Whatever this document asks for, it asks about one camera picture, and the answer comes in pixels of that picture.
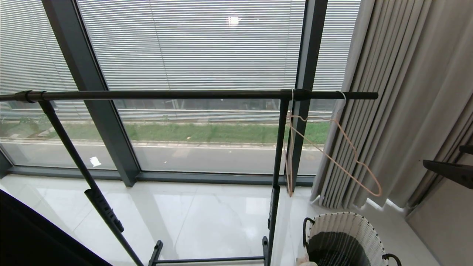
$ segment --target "white marble floor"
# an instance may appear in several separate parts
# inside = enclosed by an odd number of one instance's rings
[[[98,181],[98,185],[145,264],[159,239],[164,242],[161,259],[262,255],[261,240],[269,233],[269,186],[139,182],[126,188],[119,181]],[[0,188],[112,265],[133,265],[85,197],[84,180],[10,175],[0,180]],[[309,194],[309,188],[297,187],[289,198],[281,188],[273,265],[295,264],[302,250],[305,217],[334,212],[310,205]],[[352,211],[371,221],[387,252],[396,254],[403,265],[438,266],[397,208],[366,204]]]

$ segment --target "basket handle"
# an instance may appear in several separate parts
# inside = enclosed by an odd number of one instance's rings
[[[307,222],[310,221],[312,224],[315,223],[314,220],[310,219],[309,217],[306,217],[304,219],[304,225],[302,227],[302,245],[307,248],[307,237],[306,237],[306,228],[307,228]]]
[[[389,253],[383,255],[383,259],[389,259],[390,257],[393,258],[396,261],[397,266],[401,266],[401,261],[399,260],[399,258],[396,255],[389,254]]]

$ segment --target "gray pavement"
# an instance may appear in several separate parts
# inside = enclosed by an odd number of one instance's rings
[[[2,142],[1,145],[17,165],[75,168],[66,149],[59,143]],[[87,167],[115,169],[105,146],[77,144],[76,149]],[[254,174],[272,173],[275,154],[275,149],[268,147],[135,146],[134,150],[143,170]],[[90,162],[92,157],[97,157],[101,165],[93,167]],[[320,151],[303,151],[299,173],[315,175],[321,157]]]

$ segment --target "glass window pane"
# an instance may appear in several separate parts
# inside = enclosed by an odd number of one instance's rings
[[[294,88],[303,0],[78,0],[110,90]],[[144,170],[272,173],[279,101],[120,109]]]
[[[2,94],[77,90],[41,1],[0,0],[0,18]],[[84,103],[53,105],[85,164],[115,169]],[[37,103],[1,102],[0,121],[1,148],[14,164],[76,167]]]
[[[315,71],[314,89],[341,90],[359,4],[360,0],[328,1]],[[313,99],[310,103],[309,116],[330,118],[334,106],[335,100]],[[314,119],[312,123],[307,124],[306,137],[323,146],[327,138],[329,125],[329,122],[317,122]],[[304,142],[299,174],[317,174],[322,156],[323,154],[320,151],[308,142]]]

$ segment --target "clothes rack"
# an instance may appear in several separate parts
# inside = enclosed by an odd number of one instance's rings
[[[291,100],[302,101],[309,99],[377,99],[378,94],[374,92],[344,92],[339,91],[307,91],[303,89],[290,90],[114,90],[114,91],[22,91],[15,94],[0,95],[1,101],[19,101],[24,103],[39,102],[41,109],[48,117],[49,121],[56,130],[64,147],[77,165],[84,179],[90,186],[85,194],[93,207],[100,214],[108,228],[118,239],[123,248],[130,255],[136,265],[143,266],[136,253],[122,235],[124,227],[115,216],[113,209],[108,204],[104,195],[92,178],[89,170],[79,156],[71,139],[62,126],[56,112],[50,101],[58,100],[113,100],[113,99],[280,99],[280,113],[278,135],[276,142],[276,155],[274,159],[274,172],[272,179],[271,203],[269,209],[268,229],[269,237],[262,239],[263,255],[255,257],[222,257],[222,258],[200,258],[200,259],[177,259],[177,260],[158,260],[159,254],[164,247],[160,240],[154,247],[148,266],[156,264],[172,263],[191,263],[191,262],[224,262],[224,261],[254,261],[263,260],[265,266],[271,264],[272,248],[276,230],[276,217],[279,203],[279,169],[281,164],[282,149],[284,145],[284,131],[286,125],[289,102]]]

